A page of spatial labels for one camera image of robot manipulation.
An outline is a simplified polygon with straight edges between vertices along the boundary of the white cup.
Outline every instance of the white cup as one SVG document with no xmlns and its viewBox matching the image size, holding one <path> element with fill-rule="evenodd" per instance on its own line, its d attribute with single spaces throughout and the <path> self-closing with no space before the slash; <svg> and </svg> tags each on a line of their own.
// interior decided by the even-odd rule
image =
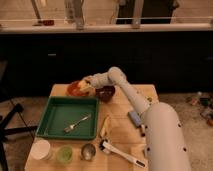
<svg viewBox="0 0 213 171">
<path fill-rule="evenodd" d="M 47 140 L 38 140 L 33 143 L 30 155 L 36 160 L 47 160 L 51 157 L 52 150 Z"/>
</svg>

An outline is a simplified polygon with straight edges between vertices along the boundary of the green tray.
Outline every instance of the green tray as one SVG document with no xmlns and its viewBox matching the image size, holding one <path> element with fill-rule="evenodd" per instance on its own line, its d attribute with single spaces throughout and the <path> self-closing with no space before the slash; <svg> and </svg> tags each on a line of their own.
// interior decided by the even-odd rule
<svg viewBox="0 0 213 171">
<path fill-rule="evenodd" d="M 97 132 L 98 106 L 97 98 L 50 97 L 36 135 L 54 139 L 94 139 Z M 81 122 L 71 132 L 64 132 L 65 127 L 77 122 L 86 114 L 91 114 L 91 117 Z"/>
</svg>

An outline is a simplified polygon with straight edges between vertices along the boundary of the green cup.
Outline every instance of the green cup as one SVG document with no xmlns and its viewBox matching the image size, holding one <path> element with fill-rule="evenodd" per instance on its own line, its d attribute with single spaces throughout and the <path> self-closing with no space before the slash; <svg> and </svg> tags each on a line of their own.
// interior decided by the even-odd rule
<svg viewBox="0 0 213 171">
<path fill-rule="evenodd" d="M 69 145 L 62 146 L 56 153 L 56 160 L 61 164 L 68 164 L 72 159 L 72 148 Z"/>
</svg>

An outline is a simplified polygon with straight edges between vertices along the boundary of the small green container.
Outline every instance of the small green container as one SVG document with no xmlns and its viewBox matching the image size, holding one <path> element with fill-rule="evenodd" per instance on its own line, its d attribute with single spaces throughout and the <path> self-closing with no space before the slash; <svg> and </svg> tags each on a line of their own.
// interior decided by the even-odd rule
<svg viewBox="0 0 213 171">
<path fill-rule="evenodd" d="M 72 148 L 69 145 L 62 146 L 56 152 L 56 160 L 61 164 L 68 164 L 72 160 Z"/>
<path fill-rule="evenodd" d="M 93 97 L 50 97 L 36 135 L 54 139 L 92 140 L 96 137 L 99 100 Z M 66 133 L 64 128 L 87 114 L 91 117 Z"/>
</svg>

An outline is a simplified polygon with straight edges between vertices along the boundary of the dark cabinet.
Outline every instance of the dark cabinet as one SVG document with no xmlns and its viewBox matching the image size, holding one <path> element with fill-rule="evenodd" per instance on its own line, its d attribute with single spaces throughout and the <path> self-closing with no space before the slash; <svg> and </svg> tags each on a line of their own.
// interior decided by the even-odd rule
<svg viewBox="0 0 213 171">
<path fill-rule="evenodd" d="M 120 67 L 157 91 L 212 91 L 211 31 L 0 35 L 13 94 L 48 95 L 54 83 Z"/>
</svg>

